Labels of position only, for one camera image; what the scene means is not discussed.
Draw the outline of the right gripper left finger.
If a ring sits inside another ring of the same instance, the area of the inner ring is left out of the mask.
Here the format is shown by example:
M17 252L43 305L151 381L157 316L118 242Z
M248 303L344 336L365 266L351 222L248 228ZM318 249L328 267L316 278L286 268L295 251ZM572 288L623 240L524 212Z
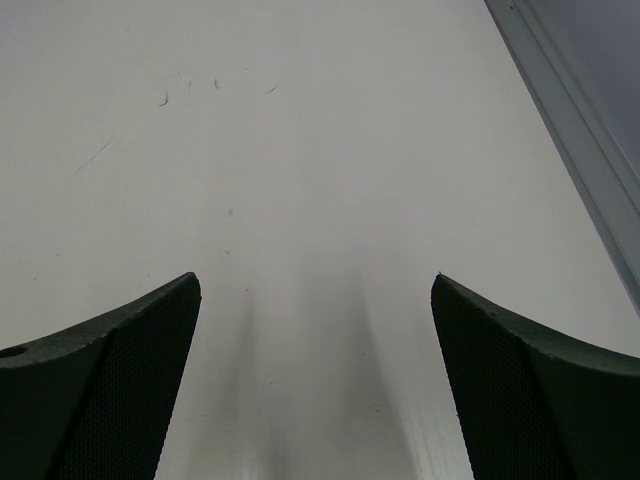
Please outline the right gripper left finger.
M188 272L1 352L4 479L152 479L201 304Z

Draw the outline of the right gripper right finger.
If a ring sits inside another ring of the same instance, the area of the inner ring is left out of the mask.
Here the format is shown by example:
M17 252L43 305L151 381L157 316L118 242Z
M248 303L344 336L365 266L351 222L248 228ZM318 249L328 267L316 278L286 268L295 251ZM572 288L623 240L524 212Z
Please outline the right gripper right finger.
M476 479L636 479L639 360L437 275L431 307Z

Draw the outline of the right aluminium frame rail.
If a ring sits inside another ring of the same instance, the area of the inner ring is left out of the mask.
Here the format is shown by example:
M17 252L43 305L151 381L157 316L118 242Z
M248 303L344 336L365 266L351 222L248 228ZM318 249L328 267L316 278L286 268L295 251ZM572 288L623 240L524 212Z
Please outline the right aluminium frame rail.
M639 4L489 1L632 302L639 301Z

